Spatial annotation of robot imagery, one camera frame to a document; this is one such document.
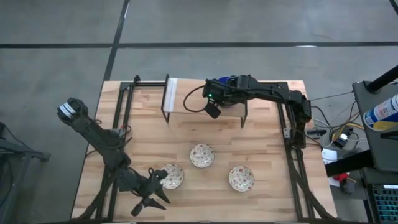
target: white bowl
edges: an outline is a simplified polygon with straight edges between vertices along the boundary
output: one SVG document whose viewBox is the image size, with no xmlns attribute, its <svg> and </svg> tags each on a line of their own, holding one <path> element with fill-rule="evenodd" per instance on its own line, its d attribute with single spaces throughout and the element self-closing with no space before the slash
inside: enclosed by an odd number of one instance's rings
<svg viewBox="0 0 398 224">
<path fill-rule="evenodd" d="M 254 174 L 245 166 L 236 166 L 229 172 L 229 184 L 238 192 L 247 192 L 254 186 Z"/>
<path fill-rule="evenodd" d="M 184 181 L 184 171 L 178 164 L 166 164 L 162 168 L 168 173 L 167 177 L 160 181 L 166 189 L 176 189 Z"/>
<path fill-rule="evenodd" d="M 189 158 L 194 166 L 205 168 L 213 163 L 214 152 L 213 149 L 206 144 L 197 144 L 192 148 Z"/>
</svg>

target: floral pattern bowl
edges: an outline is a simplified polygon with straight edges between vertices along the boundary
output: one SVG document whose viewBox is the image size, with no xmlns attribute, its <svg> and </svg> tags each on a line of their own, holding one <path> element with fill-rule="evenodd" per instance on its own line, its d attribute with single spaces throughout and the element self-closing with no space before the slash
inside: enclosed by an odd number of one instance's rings
<svg viewBox="0 0 398 224">
<path fill-rule="evenodd" d="M 213 163 L 214 151 L 206 144 L 197 144 L 192 148 L 189 158 L 194 166 L 205 168 Z"/>
<path fill-rule="evenodd" d="M 229 184 L 238 192 L 247 192 L 254 186 L 254 174 L 245 166 L 236 166 L 229 172 Z"/>
<path fill-rule="evenodd" d="M 166 164 L 162 168 L 168 173 L 167 177 L 160 181 L 166 189 L 176 189 L 184 181 L 184 171 L 178 164 Z"/>
</svg>

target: wooden table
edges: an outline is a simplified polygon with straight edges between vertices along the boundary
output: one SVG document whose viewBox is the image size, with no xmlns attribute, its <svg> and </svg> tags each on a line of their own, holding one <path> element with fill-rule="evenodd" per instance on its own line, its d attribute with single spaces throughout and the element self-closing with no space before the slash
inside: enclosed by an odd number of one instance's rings
<svg viewBox="0 0 398 224">
<path fill-rule="evenodd" d="M 303 81 L 287 82 L 289 89 L 305 93 Z M 119 84 L 117 81 L 104 82 L 96 115 L 104 128 L 112 125 Z M 132 217 L 130 212 L 140 199 L 130 192 L 118 192 L 114 221 L 296 220 L 275 103 L 249 101 L 248 118 L 243 129 L 240 120 L 234 117 L 213 119 L 206 114 L 173 114 L 167 124 L 160 110 L 163 91 L 163 87 L 135 87 L 129 118 L 133 140 L 125 151 L 132 160 L 131 167 L 145 176 L 148 176 L 150 167 L 160 169 L 175 162 L 184 169 L 185 180 L 179 188 L 165 190 L 171 204 L 153 196 L 166 207 L 166 211 L 145 208 L 138 217 Z M 214 163 L 205 169 L 196 168 L 189 160 L 191 148 L 198 143 L 209 144 L 215 150 Z M 336 216 L 319 147 L 311 146 L 303 151 L 311 191 L 328 212 Z M 228 173 L 236 165 L 248 166 L 254 173 L 256 183 L 248 192 L 236 192 L 229 185 Z M 98 153 L 86 158 L 72 217 L 83 213 L 94 199 L 100 189 L 103 169 Z M 302 207 L 306 211 L 303 199 Z M 108 203 L 104 206 L 104 215 L 107 211 Z"/>
</svg>

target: concrete floor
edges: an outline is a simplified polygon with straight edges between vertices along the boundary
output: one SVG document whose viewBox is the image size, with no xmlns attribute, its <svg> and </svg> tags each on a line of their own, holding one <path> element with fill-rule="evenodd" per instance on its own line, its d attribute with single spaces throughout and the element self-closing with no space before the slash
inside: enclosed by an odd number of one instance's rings
<svg viewBox="0 0 398 224">
<path fill-rule="evenodd" d="M 0 44 L 112 43 L 123 0 L 0 0 Z M 121 42 L 398 41 L 388 0 L 132 0 Z M 31 147 L 33 162 L 16 223 L 68 220 L 87 143 L 62 124 L 56 108 L 82 99 L 93 116 L 110 49 L 0 49 L 0 120 Z M 397 64 L 398 47 L 118 49 L 111 80 L 213 78 L 304 80 L 308 97 L 351 90 Z M 314 101 L 329 119 L 353 95 Z M 314 111 L 315 118 L 322 118 Z M 339 124 L 348 111 L 338 118 Z M 339 217 L 366 220 L 361 201 L 336 197 Z"/>
</svg>

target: red object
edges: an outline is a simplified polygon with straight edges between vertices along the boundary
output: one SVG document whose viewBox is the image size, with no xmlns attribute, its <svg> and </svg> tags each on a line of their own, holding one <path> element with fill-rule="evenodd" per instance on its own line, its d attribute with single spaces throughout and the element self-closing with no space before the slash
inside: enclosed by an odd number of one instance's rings
<svg viewBox="0 0 398 224">
<path fill-rule="evenodd" d="M 348 174 L 344 173 L 344 174 L 335 175 L 335 176 L 333 176 L 333 178 L 335 180 L 338 180 L 339 182 L 341 182 L 341 181 L 343 181 L 343 180 L 348 178 Z"/>
</svg>

